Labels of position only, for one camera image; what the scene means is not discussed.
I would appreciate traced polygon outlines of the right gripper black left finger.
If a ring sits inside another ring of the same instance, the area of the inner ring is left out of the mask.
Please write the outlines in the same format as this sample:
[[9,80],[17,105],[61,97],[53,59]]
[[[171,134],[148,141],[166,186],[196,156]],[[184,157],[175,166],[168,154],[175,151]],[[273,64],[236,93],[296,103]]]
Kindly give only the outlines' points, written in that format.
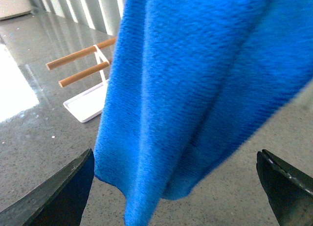
[[0,213],[2,226],[78,226],[94,178],[92,149]]

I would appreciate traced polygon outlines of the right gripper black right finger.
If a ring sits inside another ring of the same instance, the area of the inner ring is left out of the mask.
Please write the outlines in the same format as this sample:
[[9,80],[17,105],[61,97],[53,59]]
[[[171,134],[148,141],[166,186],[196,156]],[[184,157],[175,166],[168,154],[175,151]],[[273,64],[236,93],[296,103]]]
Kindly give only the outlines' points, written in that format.
[[281,226],[313,224],[313,178],[268,150],[257,153],[257,173]]

